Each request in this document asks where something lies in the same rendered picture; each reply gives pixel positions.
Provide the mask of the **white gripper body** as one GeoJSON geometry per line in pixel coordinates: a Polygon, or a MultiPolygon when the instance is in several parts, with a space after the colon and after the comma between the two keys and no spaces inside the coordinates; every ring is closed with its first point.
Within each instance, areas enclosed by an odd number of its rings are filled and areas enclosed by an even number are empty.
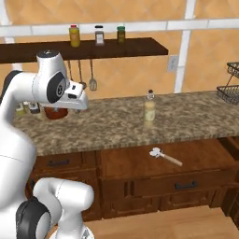
{"type": "Polygon", "coordinates": [[[60,107],[85,110],[88,108],[88,96],[86,92],[66,92],[60,99],[60,107]]]}

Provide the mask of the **small brown drawer front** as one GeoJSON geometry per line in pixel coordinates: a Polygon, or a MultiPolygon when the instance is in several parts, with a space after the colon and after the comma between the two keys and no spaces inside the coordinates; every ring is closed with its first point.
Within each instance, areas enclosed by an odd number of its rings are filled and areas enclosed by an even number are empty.
{"type": "Polygon", "coordinates": [[[60,170],[63,168],[70,169],[80,166],[80,154],[79,153],[67,153],[67,154],[56,154],[48,156],[38,156],[35,162],[35,169],[37,171],[49,171],[49,170],[60,170]],[[70,160],[69,164],[61,165],[58,167],[48,166],[49,161],[60,161],[60,160],[70,160]]]}

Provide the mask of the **open brown wooden drawer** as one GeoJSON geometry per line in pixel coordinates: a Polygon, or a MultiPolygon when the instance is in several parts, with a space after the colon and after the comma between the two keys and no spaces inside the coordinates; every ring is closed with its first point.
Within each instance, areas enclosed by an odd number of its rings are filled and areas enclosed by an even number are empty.
{"type": "Polygon", "coordinates": [[[161,144],[182,166],[149,155],[153,146],[106,149],[101,158],[101,187],[106,201],[174,193],[175,183],[197,181],[189,190],[212,189],[234,181],[234,159],[216,139],[161,144]]]}

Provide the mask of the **hanging slotted metal spatula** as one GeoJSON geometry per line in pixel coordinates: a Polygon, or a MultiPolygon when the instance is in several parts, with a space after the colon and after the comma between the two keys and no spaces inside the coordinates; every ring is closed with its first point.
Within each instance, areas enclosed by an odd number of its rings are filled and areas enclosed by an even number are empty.
{"type": "Polygon", "coordinates": [[[91,79],[89,81],[90,84],[90,90],[91,91],[96,91],[97,90],[97,81],[93,76],[93,65],[92,65],[92,60],[90,60],[90,67],[91,67],[91,79]]]}

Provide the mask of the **red round pot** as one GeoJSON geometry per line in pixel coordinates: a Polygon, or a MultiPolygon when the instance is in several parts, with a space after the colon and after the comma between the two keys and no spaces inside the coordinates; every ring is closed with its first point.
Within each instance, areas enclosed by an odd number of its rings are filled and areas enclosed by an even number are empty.
{"type": "Polygon", "coordinates": [[[59,120],[68,114],[68,110],[66,108],[45,107],[44,110],[46,117],[50,120],[59,120]]]}

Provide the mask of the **hanging metal ladle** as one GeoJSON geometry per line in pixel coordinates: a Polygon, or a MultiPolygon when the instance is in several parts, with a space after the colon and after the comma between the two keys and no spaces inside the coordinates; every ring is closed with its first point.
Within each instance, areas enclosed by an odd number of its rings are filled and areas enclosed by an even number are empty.
{"type": "Polygon", "coordinates": [[[80,60],[77,60],[77,66],[78,66],[79,79],[80,79],[79,83],[82,85],[83,90],[85,90],[87,88],[87,83],[83,81],[80,60]]]}

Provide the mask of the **small dark jar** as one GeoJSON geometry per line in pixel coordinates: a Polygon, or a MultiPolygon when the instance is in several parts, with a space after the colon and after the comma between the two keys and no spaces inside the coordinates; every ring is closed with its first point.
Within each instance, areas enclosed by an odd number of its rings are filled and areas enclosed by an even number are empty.
{"type": "Polygon", "coordinates": [[[38,114],[40,112],[39,103],[30,102],[28,107],[29,107],[29,110],[32,114],[38,114]]]}

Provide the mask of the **small yellow jar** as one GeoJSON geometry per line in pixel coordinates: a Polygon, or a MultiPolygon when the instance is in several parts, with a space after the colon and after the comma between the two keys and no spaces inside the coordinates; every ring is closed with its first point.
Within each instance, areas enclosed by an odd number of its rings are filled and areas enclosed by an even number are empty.
{"type": "Polygon", "coordinates": [[[24,103],[18,103],[15,111],[17,116],[24,115],[26,113],[26,107],[24,106],[24,103]]]}

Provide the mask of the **yellow bottle with red cap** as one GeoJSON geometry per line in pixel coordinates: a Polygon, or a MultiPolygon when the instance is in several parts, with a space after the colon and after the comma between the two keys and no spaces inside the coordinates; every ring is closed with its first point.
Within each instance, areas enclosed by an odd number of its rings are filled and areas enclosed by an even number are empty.
{"type": "Polygon", "coordinates": [[[80,36],[79,36],[79,28],[76,24],[71,24],[69,27],[69,37],[70,43],[73,48],[78,48],[80,45],[80,36]]]}

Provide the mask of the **clear spice jar black lid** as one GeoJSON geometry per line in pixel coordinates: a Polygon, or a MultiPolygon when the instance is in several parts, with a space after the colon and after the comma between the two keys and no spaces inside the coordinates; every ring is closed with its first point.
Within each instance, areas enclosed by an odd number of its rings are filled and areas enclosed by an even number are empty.
{"type": "Polygon", "coordinates": [[[103,46],[105,44],[104,27],[102,25],[95,26],[95,45],[103,46]]]}

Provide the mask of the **pale yellow bottle black cap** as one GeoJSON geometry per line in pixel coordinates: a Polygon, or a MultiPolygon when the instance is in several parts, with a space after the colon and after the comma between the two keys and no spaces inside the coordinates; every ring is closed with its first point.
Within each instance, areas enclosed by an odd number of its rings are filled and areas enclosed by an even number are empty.
{"type": "Polygon", "coordinates": [[[153,121],[155,119],[155,102],[154,91],[149,90],[145,101],[145,121],[153,121]]]}

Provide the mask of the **brown cupboard door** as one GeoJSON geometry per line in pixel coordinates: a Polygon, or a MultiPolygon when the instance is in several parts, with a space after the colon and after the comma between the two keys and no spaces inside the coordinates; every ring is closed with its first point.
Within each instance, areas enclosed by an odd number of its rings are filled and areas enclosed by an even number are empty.
{"type": "Polygon", "coordinates": [[[25,187],[26,197],[30,198],[33,195],[33,187],[36,181],[42,177],[57,177],[80,181],[92,186],[94,191],[94,201],[89,209],[82,212],[82,217],[85,221],[97,220],[102,217],[100,197],[99,197],[99,184],[94,169],[88,170],[69,170],[69,171],[54,171],[54,172],[32,172],[25,187]]]}

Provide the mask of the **brown jar with green lid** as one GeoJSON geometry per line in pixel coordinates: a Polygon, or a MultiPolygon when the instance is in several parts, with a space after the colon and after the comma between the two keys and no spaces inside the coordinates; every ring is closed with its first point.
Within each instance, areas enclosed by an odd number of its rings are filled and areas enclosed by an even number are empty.
{"type": "Polygon", "coordinates": [[[117,27],[117,40],[119,44],[123,44],[125,42],[125,27],[124,26],[117,27]]]}

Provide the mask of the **brown lower cabinet front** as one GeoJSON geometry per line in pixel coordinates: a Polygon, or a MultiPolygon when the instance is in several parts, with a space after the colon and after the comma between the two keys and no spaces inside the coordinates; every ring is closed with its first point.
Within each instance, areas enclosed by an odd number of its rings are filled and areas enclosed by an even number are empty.
{"type": "Polygon", "coordinates": [[[191,190],[156,197],[121,199],[115,202],[103,202],[103,218],[118,218],[157,211],[210,205],[216,196],[216,190],[191,190]]]}

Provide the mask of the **brown side cabinet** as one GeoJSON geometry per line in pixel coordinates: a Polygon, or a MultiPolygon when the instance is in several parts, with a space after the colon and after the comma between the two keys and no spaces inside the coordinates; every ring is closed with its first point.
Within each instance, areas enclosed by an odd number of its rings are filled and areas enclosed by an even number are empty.
{"type": "Polygon", "coordinates": [[[221,209],[225,216],[230,217],[239,230],[239,137],[219,138],[220,144],[234,159],[235,178],[227,188],[221,209]]]}

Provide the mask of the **dark wooden wall shelf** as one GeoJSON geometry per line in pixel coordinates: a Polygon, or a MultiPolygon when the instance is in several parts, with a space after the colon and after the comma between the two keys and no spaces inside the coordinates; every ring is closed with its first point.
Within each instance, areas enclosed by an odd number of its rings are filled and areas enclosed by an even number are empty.
{"type": "Polygon", "coordinates": [[[168,49],[152,37],[127,38],[123,44],[106,39],[103,46],[94,40],[81,40],[78,48],[69,41],[0,44],[0,63],[33,63],[41,50],[58,50],[66,60],[88,60],[121,57],[167,55],[168,49]]]}

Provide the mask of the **white wall outlet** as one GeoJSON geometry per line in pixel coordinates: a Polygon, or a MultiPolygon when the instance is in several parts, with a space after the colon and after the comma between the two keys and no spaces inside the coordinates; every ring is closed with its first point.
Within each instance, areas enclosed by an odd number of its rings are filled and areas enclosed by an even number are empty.
{"type": "Polygon", "coordinates": [[[178,66],[178,55],[170,55],[167,65],[167,71],[168,72],[175,72],[178,66]]]}

